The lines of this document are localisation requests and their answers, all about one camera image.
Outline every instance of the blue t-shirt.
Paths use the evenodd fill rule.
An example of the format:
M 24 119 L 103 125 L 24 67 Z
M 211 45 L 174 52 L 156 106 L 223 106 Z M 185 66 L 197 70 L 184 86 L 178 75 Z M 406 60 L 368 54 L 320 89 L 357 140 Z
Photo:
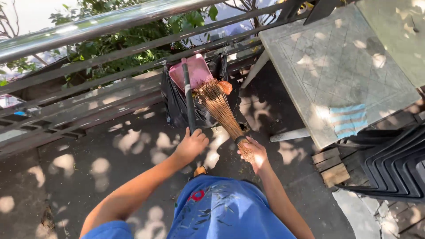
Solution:
M 104 223 L 82 239 L 133 238 L 126 222 Z M 177 199 L 167 238 L 295 238 L 249 182 L 199 175 Z

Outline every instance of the coconut broom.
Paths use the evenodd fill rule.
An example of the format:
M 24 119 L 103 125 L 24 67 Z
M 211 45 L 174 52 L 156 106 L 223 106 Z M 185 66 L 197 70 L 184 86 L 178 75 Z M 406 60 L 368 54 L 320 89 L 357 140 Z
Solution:
M 199 103 L 203 105 L 229 133 L 236 142 L 242 156 L 247 162 L 253 162 L 252 150 L 244 146 L 249 141 L 244 136 L 242 129 L 230 110 L 225 92 L 217 79 L 204 82 L 200 87 L 194 89 Z

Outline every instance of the black garbage bag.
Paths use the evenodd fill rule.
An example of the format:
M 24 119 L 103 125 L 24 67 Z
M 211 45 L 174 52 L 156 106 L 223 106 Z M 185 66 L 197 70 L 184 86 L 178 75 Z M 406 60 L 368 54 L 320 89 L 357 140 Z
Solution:
M 211 61 L 207 62 L 211 74 L 217 80 L 225 80 L 232 84 L 232 92 L 227 96 L 230 109 L 236 109 L 239 95 L 239 85 L 236 79 L 230 79 L 227 71 L 226 54 L 219 54 Z M 189 126 L 187 120 L 187 107 L 184 92 L 174 83 L 170 77 L 169 65 L 164 66 L 161 82 L 161 94 L 167 109 L 167 122 L 175 127 L 185 128 Z M 197 128 L 211 128 L 217 125 L 217 121 L 211 114 L 197 101 L 195 103 L 195 116 Z

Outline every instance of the pink dustpan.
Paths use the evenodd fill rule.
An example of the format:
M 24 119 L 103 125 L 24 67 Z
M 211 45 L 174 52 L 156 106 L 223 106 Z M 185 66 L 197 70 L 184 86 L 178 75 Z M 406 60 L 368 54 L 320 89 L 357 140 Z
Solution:
M 187 59 L 187 67 L 189 69 L 190 87 L 198 88 L 202 83 L 214 79 L 208 68 L 205 59 L 201 54 L 196 54 Z M 184 92 L 184 76 L 182 63 L 170 67 L 170 77 L 176 85 Z

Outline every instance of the person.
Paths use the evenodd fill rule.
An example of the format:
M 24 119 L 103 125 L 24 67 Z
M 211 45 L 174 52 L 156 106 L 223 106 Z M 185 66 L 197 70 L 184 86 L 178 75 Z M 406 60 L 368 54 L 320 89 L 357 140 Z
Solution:
M 197 176 L 177 199 L 167 238 L 314 238 L 274 173 L 266 149 L 247 139 L 250 143 L 245 147 L 253 151 L 252 168 L 261 178 L 266 196 L 253 183 L 208 176 L 205 168 L 199 167 Z M 192 162 L 208 142 L 201 129 L 190 135 L 187 128 L 170 157 L 116 189 L 89 213 L 80 238 L 132 238 L 125 221 L 162 182 Z

